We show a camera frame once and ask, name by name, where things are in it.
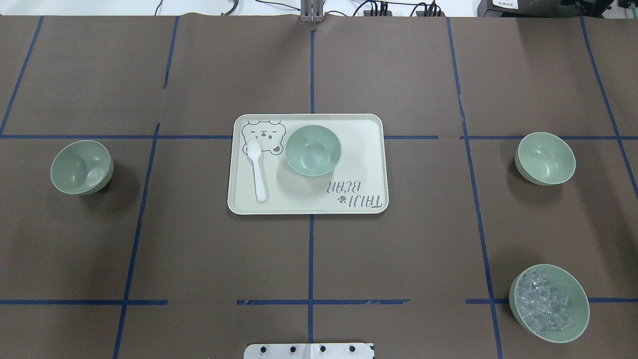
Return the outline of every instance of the bowl rim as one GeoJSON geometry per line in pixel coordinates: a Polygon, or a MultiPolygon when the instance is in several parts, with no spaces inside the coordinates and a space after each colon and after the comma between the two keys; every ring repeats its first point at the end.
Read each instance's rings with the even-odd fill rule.
{"type": "Polygon", "coordinates": [[[576,156],[574,155],[574,151],[572,150],[572,148],[569,146],[569,144],[567,144],[567,142],[565,142],[565,140],[563,140],[562,138],[558,137],[557,135],[550,134],[549,132],[532,132],[532,133],[530,133],[530,134],[526,135],[525,137],[523,137],[523,139],[521,139],[521,141],[519,142],[518,147],[516,148],[516,155],[517,155],[517,156],[518,156],[518,158],[519,158],[519,162],[521,163],[521,166],[523,167],[523,169],[525,170],[525,172],[527,172],[527,174],[529,174],[529,175],[530,175],[530,177],[532,177],[533,179],[535,179],[535,180],[537,180],[537,181],[539,181],[539,182],[541,182],[541,183],[545,183],[545,184],[547,184],[547,185],[560,185],[561,183],[565,183],[565,182],[569,181],[569,179],[570,179],[570,178],[572,178],[572,176],[573,176],[573,175],[574,175],[574,173],[576,172],[576,156]],[[530,136],[532,136],[532,135],[549,135],[549,136],[550,136],[550,138],[553,138],[553,139],[557,139],[557,140],[559,140],[562,144],[564,144],[564,145],[567,147],[567,149],[569,150],[569,153],[570,153],[570,155],[571,155],[571,157],[572,157],[572,160],[574,161],[574,166],[573,166],[573,168],[572,168],[572,172],[569,174],[569,176],[567,176],[567,178],[565,178],[565,179],[564,179],[564,180],[562,180],[562,181],[544,181],[544,180],[539,179],[539,178],[537,178],[536,176],[534,176],[534,175],[533,175],[533,174],[532,174],[532,173],[531,173],[531,172],[530,172],[530,171],[529,171],[529,170],[525,167],[525,163],[524,163],[524,161],[522,161],[522,160],[520,159],[520,158],[521,158],[521,145],[523,144],[523,142],[524,142],[525,140],[528,140],[528,141],[529,141],[529,137],[530,137],[530,136]]]}
{"type": "MultiPolygon", "coordinates": [[[[530,333],[536,335],[537,337],[546,340],[548,342],[552,342],[552,343],[557,343],[557,344],[563,344],[563,343],[569,343],[572,342],[576,339],[578,339],[587,329],[587,327],[590,324],[590,316],[591,316],[591,309],[590,309],[590,302],[589,302],[589,298],[587,297],[587,293],[585,293],[585,289],[582,287],[582,284],[568,271],[564,270],[563,268],[553,265],[553,264],[549,264],[549,263],[539,263],[539,264],[534,264],[533,266],[523,270],[518,277],[516,277],[516,279],[514,280],[513,286],[514,286],[514,290],[516,290],[516,287],[518,286],[518,283],[521,281],[521,278],[523,277],[523,274],[525,274],[527,271],[531,270],[532,268],[536,268],[536,267],[553,267],[556,268],[560,271],[565,272],[565,274],[567,274],[571,279],[574,280],[574,282],[576,282],[576,284],[578,284],[578,287],[581,289],[582,293],[585,295],[585,298],[587,298],[587,300],[585,301],[585,303],[587,303],[587,320],[585,321],[585,325],[583,326],[582,330],[580,333],[578,333],[577,335],[575,335],[573,338],[569,339],[569,340],[550,340],[547,339],[545,337],[543,337],[542,335],[538,334],[537,332],[534,332],[524,321],[520,321],[519,323],[522,324],[522,326],[530,333]]],[[[517,305],[517,300],[516,300],[516,296],[514,296],[514,306],[512,306],[512,304],[510,303],[510,308],[512,310],[516,310],[516,312],[518,313],[518,317],[521,316],[519,310],[518,310],[518,305],[517,305]]]]}
{"type": "Polygon", "coordinates": [[[337,134],[335,134],[333,130],[331,130],[330,128],[327,128],[326,126],[314,125],[313,124],[313,125],[306,125],[306,126],[299,127],[293,133],[291,133],[290,136],[288,136],[288,140],[286,141],[286,148],[284,149],[284,152],[285,152],[284,155],[286,157],[286,163],[288,163],[290,168],[292,168],[295,172],[301,174],[302,176],[306,176],[306,177],[319,177],[319,176],[323,176],[324,174],[330,173],[332,170],[334,170],[337,167],[337,165],[339,165],[339,163],[341,161],[341,157],[343,156],[343,145],[341,144],[341,139],[339,139],[339,136],[337,136],[337,134]],[[334,166],[332,166],[332,168],[330,168],[328,171],[325,171],[324,173],[321,173],[321,174],[306,174],[306,173],[299,172],[290,163],[290,159],[288,159],[288,141],[290,141],[292,136],[294,136],[299,130],[302,130],[303,128],[306,128],[306,127],[321,127],[321,128],[323,128],[325,130],[328,130],[328,132],[330,132],[334,136],[334,138],[337,139],[337,143],[339,144],[339,158],[337,159],[337,162],[335,162],[335,164],[334,164],[334,166]]]}
{"type": "MultiPolygon", "coordinates": [[[[51,162],[51,169],[49,170],[49,177],[50,177],[50,179],[51,179],[51,183],[53,183],[53,186],[55,186],[55,188],[56,188],[58,191],[60,191],[60,192],[62,192],[62,193],[64,193],[64,194],[72,194],[72,195],[83,194],[83,193],[85,193],[85,192],[87,192],[87,191],[90,191],[90,190],[91,190],[92,188],[94,188],[95,186],[97,186],[97,185],[95,185],[95,186],[89,187],[89,189],[87,189],[87,190],[83,190],[83,191],[74,191],[74,192],[69,192],[69,191],[65,191],[65,190],[61,189],[60,187],[58,187],[58,186],[57,186],[57,184],[56,184],[56,182],[53,180],[53,167],[55,166],[55,164],[56,164],[56,161],[57,161],[58,157],[60,157],[60,155],[62,154],[62,152],[64,152],[67,148],[69,148],[69,147],[71,147],[71,146],[74,146],[74,145],[77,145],[77,144],[78,144],[78,143],[80,143],[80,142],[92,142],[92,143],[99,144],[99,145],[100,145],[100,146],[101,146],[101,147],[102,147],[102,148],[103,148],[103,149],[107,152],[107,155],[108,155],[108,162],[109,162],[109,167],[111,166],[111,165],[110,165],[110,163],[112,162],[111,153],[108,151],[108,149],[107,149],[107,148],[106,148],[103,144],[99,143],[98,141],[94,141],[94,140],[79,140],[79,141],[75,141],[75,142],[73,142],[73,143],[69,143],[69,144],[68,144],[68,145],[66,145],[66,146],[65,146],[62,150],[60,150],[60,152],[58,152],[58,153],[57,153],[56,157],[53,159],[53,162],[51,162]]],[[[102,178],[100,179],[100,182],[99,182],[99,183],[101,183],[101,182],[104,180],[104,178],[106,178],[106,176],[107,176],[107,174],[105,173],[105,174],[104,174],[104,176],[102,176],[102,178]]]]}

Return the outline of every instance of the white metal plate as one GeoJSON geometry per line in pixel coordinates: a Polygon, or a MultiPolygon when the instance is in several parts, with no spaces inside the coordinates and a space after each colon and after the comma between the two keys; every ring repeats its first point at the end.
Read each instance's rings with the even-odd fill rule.
{"type": "Polygon", "coordinates": [[[381,213],[388,206],[383,125],[373,114],[243,115],[235,121],[230,157],[228,207],[236,214],[381,213]],[[303,176],[286,161],[289,136],[307,125],[324,126],[341,141],[339,164],[324,176],[303,176]],[[265,202],[256,200],[253,165],[245,152],[254,137],[262,148],[265,202]]]}
{"type": "Polygon", "coordinates": [[[244,359],[374,359],[374,344],[251,344],[244,359]]]}

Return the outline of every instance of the bowl of ice cubes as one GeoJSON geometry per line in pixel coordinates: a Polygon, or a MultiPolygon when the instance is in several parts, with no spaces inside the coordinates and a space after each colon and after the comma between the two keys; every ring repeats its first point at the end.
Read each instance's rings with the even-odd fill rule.
{"type": "Polygon", "coordinates": [[[516,277],[510,307],[525,329],[552,343],[575,340],[590,321],[590,304],[581,284],[551,264],[536,264],[516,277]]]}

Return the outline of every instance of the green bowl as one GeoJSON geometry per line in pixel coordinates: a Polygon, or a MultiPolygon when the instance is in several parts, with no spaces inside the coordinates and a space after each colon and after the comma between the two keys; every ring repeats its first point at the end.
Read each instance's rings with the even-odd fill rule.
{"type": "Polygon", "coordinates": [[[286,145],[290,167],[304,176],[321,176],[332,171],[341,159],[341,142],[329,129],[309,125],[294,131],[286,145]]]}
{"type": "Polygon", "coordinates": [[[536,264],[524,270],[516,277],[514,283],[510,287],[510,308],[516,320],[529,332],[533,333],[537,337],[544,339],[552,343],[568,343],[576,338],[580,337],[587,328],[587,324],[590,322],[590,303],[585,294],[585,290],[582,288],[578,280],[568,271],[563,268],[551,265],[551,264],[536,264]],[[518,303],[516,302],[516,289],[519,285],[523,274],[532,269],[542,271],[546,273],[552,279],[552,285],[557,290],[565,293],[569,296],[571,301],[570,319],[574,323],[574,326],[557,332],[549,332],[539,334],[534,332],[521,318],[521,313],[518,310],[518,303]]]}
{"type": "Polygon", "coordinates": [[[560,137],[547,132],[525,136],[516,150],[514,162],[526,180],[541,186],[564,183],[576,171],[572,149],[560,137]]]}
{"type": "Polygon", "coordinates": [[[113,158],[96,141],[74,142],[57,154],[51,182],[65,194],[86,195],[101,190],[113,176],[113,158]]]}

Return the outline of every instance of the white spoon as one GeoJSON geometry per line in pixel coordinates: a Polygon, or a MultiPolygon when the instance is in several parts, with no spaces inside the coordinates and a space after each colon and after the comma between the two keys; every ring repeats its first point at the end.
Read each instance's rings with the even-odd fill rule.
{"type": "Polygon", "coordinates": [[[255,194],[257,202],[266,200],[266,188],[263,186],[262,172],[259,170],[259,156],[262,155],[262,148],[257,141],[248,142],[248,157],[253,161],[253,170],[255,172],[255,194]]]}

